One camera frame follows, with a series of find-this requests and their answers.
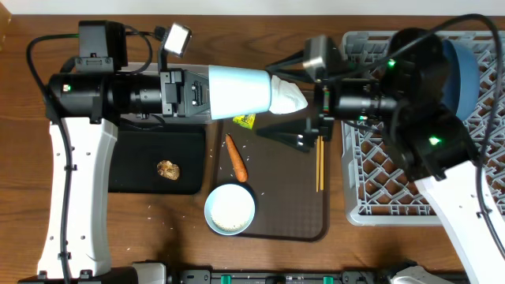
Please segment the orange carrot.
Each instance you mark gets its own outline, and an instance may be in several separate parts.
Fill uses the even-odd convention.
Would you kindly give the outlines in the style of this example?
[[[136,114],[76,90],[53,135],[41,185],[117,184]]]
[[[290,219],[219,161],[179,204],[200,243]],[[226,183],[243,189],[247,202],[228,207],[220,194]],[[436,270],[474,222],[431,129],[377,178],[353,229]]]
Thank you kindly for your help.
[[[246,182],[248,180],[248,172],[245,164],[238,152],[238,149],[230,134],[225,135],[227,150],[230,156],[230,161],[234,168],[234,173],[239,182]]]

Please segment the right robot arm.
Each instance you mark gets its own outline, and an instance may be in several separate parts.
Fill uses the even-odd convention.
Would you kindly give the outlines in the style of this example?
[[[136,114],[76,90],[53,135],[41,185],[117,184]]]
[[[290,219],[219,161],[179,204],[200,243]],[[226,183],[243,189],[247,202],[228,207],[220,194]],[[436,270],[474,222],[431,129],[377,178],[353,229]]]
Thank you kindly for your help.
[[[495,283],[504,270],[504,221],[484,175],[486,143],[476,145],[444,101],[453,71],[439,29],[396,32],[387,54],[368,65],[343,58],[325,35],[267,71],[312,84],[316,113],[292,145],[329,141],[335,121],[374,121],[393,163],[429,202],[472,283]]]

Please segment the light blue cup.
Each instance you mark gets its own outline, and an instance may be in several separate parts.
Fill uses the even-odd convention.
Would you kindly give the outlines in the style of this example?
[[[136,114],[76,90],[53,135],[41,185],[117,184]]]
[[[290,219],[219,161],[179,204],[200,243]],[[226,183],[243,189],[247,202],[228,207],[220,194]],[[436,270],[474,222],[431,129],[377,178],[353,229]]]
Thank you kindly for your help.
[[[210,65],[211,119],[219,120],[268,111],[271,78],[264,70]]]

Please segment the brown food scrap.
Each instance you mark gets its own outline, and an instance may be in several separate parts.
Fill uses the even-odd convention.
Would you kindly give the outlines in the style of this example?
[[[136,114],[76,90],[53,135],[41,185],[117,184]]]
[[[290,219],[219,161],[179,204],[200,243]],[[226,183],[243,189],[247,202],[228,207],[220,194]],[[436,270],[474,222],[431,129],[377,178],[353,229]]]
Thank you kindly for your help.
[[[157,173],[163,178],[176,181],[181,175],[181,170],[177,164],[169,160],[163,160],[157,164]]]

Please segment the blue plate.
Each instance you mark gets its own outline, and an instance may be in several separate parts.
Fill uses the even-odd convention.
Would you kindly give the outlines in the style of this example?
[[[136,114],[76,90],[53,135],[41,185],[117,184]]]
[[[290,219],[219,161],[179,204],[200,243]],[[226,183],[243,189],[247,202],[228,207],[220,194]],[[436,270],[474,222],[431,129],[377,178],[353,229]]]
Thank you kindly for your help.
[[[466,46],[445,39],[443,54],[450,63],[450,72],[443,86],[442,103],[462,121],[474,112],[480,91],[477,58]]]

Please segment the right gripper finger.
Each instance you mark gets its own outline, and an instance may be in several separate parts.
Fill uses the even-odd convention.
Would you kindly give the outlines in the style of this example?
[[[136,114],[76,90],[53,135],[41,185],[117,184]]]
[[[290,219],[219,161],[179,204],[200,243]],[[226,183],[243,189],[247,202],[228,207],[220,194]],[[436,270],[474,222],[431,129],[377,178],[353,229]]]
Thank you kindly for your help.
[[[304,62],[310,59],[309,55],[308,50],[300,50],[287,58],[267,65],[265,70],[284,80],[314,84],[314,79],[304,67]]]
[[[272,124],[258,129],[256,134],[301,152],[310,152],[316,140],[316,129],[310,118]]]

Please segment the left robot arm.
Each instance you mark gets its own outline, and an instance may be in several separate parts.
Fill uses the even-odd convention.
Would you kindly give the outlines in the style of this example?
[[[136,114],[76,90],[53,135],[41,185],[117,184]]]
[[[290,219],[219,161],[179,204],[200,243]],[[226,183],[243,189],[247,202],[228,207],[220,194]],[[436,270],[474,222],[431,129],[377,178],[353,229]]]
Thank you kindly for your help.
[[[30,283],[168,283],[164,263],[144,261],[112,267],[107,238],[110,164],[124,114],[188,117],[204,109],[205,77],[171,68],[182,56],[191,30],[181,24],[144,32],[157,39],[155,76],[144,67],[128,70],[126,38],[136,29],[115,21],[81,21],[79,54],[49,82],[40,83],[50,122],[53,178],[43,254]]]

